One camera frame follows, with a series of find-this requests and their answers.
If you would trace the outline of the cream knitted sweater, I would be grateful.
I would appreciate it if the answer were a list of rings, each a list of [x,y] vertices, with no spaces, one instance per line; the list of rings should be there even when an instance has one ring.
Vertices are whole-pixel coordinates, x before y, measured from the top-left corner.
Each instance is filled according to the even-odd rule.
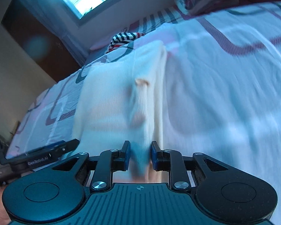
[[[163,80],[167,51],[153,41],[117,62],[95,63],[83,81],[72,137],[77,152],[99,155],[131,144],[129,169],[119,182],[160,182],[150,160],[152,141],[163,143]]]

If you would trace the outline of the pastel patterned bed quilt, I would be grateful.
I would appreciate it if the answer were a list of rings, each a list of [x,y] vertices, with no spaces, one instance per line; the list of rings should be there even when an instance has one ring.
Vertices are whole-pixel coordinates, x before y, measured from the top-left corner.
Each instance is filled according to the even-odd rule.
[[[159,145],[184,155],[205,153],[270,183],[278,194],[272,222],[281,224],[281,2],[163,24],[84,65],[37,97],[6,157],[72,139],[91,67],[153,41],[167,51]]]

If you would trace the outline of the striped red black garment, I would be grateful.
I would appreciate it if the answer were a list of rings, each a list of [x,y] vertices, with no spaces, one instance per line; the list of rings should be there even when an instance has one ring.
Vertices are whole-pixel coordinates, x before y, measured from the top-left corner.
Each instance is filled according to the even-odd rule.
[[[119,47],[125,46],[129,44],[130,42],[135,41],[136,39],[139,39],[140,37],[144,36],[144,33],[139,32],[122,32],[118,33],[113,36],[105,54],[110,53],[111,51],[114,51],[118,49]]]

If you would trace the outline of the dark wooden door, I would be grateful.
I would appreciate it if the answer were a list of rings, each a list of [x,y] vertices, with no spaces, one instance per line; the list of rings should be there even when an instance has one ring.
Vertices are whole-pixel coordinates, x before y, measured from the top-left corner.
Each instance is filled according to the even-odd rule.
[[[80,69],[61,40],[41,24],[19,0],[11,0],[1,24],[36,64],[56,82]]]

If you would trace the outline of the left grey curtain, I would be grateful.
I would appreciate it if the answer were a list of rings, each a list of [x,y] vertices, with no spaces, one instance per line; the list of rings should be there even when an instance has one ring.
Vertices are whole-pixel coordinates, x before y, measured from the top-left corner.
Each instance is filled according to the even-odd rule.
[[[60,39],[70,55],[82,66],[87,49],[74,37],[57,13],[57,0],[19,0],[20,3],[52,34]]]

